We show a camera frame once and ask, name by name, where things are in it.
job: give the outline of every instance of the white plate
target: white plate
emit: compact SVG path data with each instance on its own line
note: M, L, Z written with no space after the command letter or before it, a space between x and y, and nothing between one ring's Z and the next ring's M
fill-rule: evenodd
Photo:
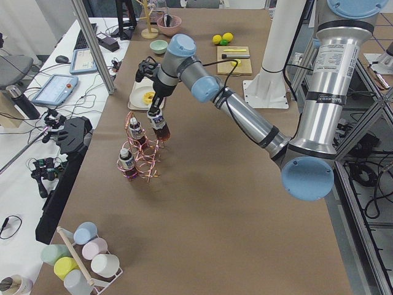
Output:
M129 109L149 109L147 104L143 102L143 96L147 92L154 92L153 90L153 81L148 78L143 78L141 82L134 82L133 89L130 94L130 100L128 102ZM160 109L164 107L165 100L160 106Z

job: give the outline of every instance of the yellow cup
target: yellow cup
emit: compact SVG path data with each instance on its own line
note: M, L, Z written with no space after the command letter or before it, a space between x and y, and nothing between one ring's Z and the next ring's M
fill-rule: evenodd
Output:
M71 257L62 257L56 261L53 271L60 280L64 281L67 274L74 269L79 269L75 259Z

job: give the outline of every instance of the cutting board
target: cutting board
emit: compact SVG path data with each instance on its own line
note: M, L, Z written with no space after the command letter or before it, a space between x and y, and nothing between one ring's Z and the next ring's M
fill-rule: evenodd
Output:
M225 49L246 49L245 52L227 52ZM243 55L243 54L250 54L248 46L217 46L217 61L223 60L221 58L222 54L236 54L236 55ZM232 70L233 66L230 61L227 63L219 63L217 64L217 74L226 75ZM236 75L252 75L251 69L251 59L241 59L241 64L238 65L233 72Z

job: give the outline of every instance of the silver robot arm segment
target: silver robot arm segment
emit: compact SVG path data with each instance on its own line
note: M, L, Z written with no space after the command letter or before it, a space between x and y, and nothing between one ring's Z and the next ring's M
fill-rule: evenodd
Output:
M387 0L347 0L340 5L333 0L317 2L316 37L321 46L293 139L283 135L218 77L211 76L195 55L197 48L187 35L175 35L161 65L147 67L148 74L139 65L137 80L143 75L153 80L156 95L152 108L159 107L161 98L171 95L182 81L197 100L212 101L253 142L269 152L290 194L301 200L317 200L327 195L334 184L331 166L336 154L332 145L335 129L359 47L372 35L376 16L384 6L381 2L386 4Z

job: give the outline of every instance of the tablet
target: tablet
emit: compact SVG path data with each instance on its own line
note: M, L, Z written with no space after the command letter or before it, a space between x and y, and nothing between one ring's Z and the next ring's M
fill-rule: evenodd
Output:
M90 49L75 49L69 73L73 75L97 72L97 66Z
M67 99L77 84L76 76L52 75L31 102L39 106L58 106Z

